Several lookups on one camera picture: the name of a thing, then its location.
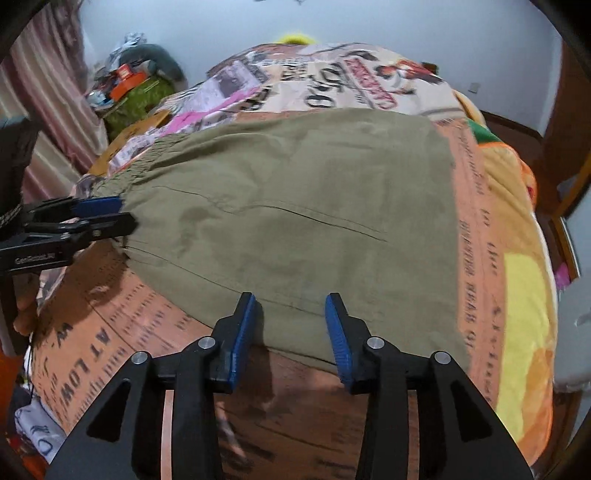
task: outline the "curtain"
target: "curtain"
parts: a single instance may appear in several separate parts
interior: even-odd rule
[[[62,192],[108,145],[105,126],[84,96],[87,70],[77,8],[76,0],[46,5],[1,66],[0,104],[18,111],[3,114],[28,114],[43,126],[25,174],[26,193],[33,198]]]
[[[0,65],[0,115],[10,118],[27,116],[28,112],[18,99],[8,79],[5,66]],[[23,196],[26,203],[70,194],[80,174],[49,137],[41,132],[25,172]]]

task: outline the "khaki fabric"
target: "khaki fabric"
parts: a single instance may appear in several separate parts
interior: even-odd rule
[[[338,291],[373,335],[467,368],[453,162],[425,118],[339,109],[166,137],[95,193],[138,219],[129,266],[209,326],[252,291],[259,340],[332,370]]]

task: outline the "pink fabric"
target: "pink fabric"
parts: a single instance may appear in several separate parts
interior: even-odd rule
[[[223,108],[226,108],[227,106],[230,106],[233,103],[237,103],[246,98],[249,98],[251,95],[256,93],[257,90],[258,87],[247,90],[246,92],[238,90],[237,92],[234,92],[232,95],[230,95],[230,97],[226,98],[222,103],[220,103],[220,105],[218,105],[215,108],[212,108],[211,110],[208,110],[207,112],[181,113],[180,115],[177,115],[170,121],[163,135],[170,135],[176,133],[179,130],[181,130],[182,127],[195,124],[204,117],[208,116],[210,113],[217,112]]]

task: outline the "metal screw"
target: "metal screw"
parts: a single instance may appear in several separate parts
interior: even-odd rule
[[[148,354],[146,352],[135,352],[131,356],[131,361],[136,365],[143,364],[148,359]]]
[[[435,361],[438,364],[447,365],[449,362],[452,361],[452,357],[449,356],[447,352],[437,352],[435,354]]]
[[[380,337],[369,337],[367,341],[368,347],[379,350],[385,345],[384,339]]]
[[[203,337],[199,339],[197,344],[204,350],[207,350],[216,344],[216,339],[214,337]]]

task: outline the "power outlet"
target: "power outlet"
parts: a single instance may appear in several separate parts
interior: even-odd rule
[[[473,82],[470,84],[470,88],[468,88],[468,92],[478,93],[479,88],[480,88],[480,83]]]

